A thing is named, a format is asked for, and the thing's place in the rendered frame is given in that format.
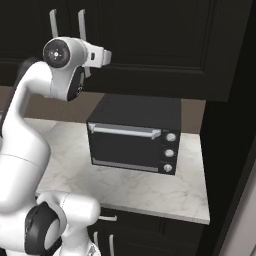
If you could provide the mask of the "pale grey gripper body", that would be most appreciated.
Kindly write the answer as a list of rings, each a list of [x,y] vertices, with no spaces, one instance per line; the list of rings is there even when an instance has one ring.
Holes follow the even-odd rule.
[[[112,58],[112,52],[111,52],[111,51],[108,51],[108,50],[105,50],[105,51],[104,51],[104,54],[103,54],[103,62],[102,62],[102,65],[103,65],[103,66],[109,65],[110,62],[111,62],[111,58]]]

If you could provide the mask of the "tall black cabinet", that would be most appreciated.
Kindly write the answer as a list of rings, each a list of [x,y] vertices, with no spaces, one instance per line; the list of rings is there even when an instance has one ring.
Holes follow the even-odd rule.
[[[208,102],[200,132],[210,223],[196,256],[219,256],[256,160],[256,0],[226,103]]]

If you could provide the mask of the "black base cabinet door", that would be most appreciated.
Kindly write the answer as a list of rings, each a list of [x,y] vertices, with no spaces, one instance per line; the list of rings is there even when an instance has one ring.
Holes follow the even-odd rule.
[[[199,243],[182,243],[155,235],[136,232],[105,231],[109,251],[109,235],[114,235],[115,256],[196,256]]]
[[[88,234],[91,241],[98,247],[101,252],[101,256],[104,256],[104,236],[101,232],[101,229],[97,226],[89,226]]]

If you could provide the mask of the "black toaster oven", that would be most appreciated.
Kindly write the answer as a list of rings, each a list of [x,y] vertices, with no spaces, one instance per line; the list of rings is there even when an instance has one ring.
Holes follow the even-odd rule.
[[[176,172],[179,99],[106,94],[86,126],[92,164],[165,175]]]

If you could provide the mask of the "black drawer front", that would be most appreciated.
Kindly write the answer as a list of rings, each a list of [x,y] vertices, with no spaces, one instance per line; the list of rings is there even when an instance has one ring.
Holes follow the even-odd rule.
[[[101,215],[104,217],[117,217],[117,220],[112,222],[116,227],[153,232],[172,239],[195,240],[203,230],[203,225],[198,223],[108,208],[102,208]]]

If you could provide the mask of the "wide black wall cabinet door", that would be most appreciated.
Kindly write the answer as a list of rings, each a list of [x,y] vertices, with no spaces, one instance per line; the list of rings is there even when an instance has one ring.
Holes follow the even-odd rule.
[[[68,0],[78,35],[112,52],[90,92],[227,101],[253,0]]]

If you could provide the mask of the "narrow black wall cabinet door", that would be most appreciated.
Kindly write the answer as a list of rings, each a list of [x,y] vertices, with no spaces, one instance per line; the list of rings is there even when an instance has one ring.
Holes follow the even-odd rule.
[[[13,86],[27,58],[42,59],[43,46],[52,38],[51,10],[56,10],[58,34],[67,35],[67,0],[0,0],[0,86]]]

